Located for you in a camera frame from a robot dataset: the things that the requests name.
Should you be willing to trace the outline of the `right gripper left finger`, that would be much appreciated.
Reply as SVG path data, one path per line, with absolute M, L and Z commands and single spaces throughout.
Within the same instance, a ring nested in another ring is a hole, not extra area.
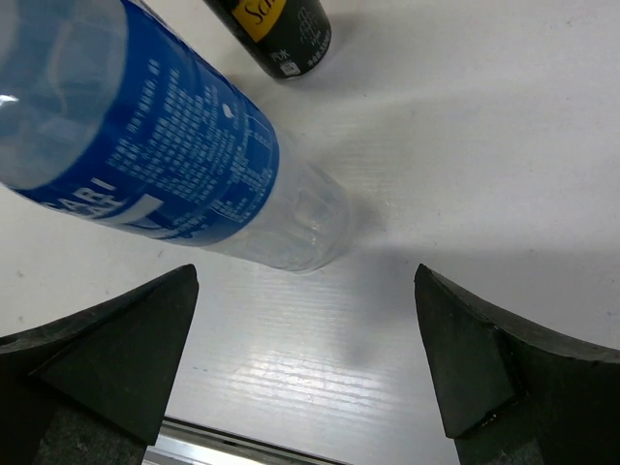
M 2 337 L 2 463 L 140 464 L 158 438 L 198 295 L 186 264 Z

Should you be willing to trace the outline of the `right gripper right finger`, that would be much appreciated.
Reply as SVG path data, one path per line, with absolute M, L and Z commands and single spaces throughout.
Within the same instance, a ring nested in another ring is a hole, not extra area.
M 517 316 L 425 265 L 415 300 L 460 463 L 618 463 L 617 350 Z

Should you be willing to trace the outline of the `water bottle blue label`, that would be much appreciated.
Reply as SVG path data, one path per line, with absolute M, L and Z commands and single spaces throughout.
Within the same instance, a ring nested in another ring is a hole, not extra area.
M 141 1 L 1 5 L 1 181 L 54 211 L 269 267 L 314 270 L 344 188 Z

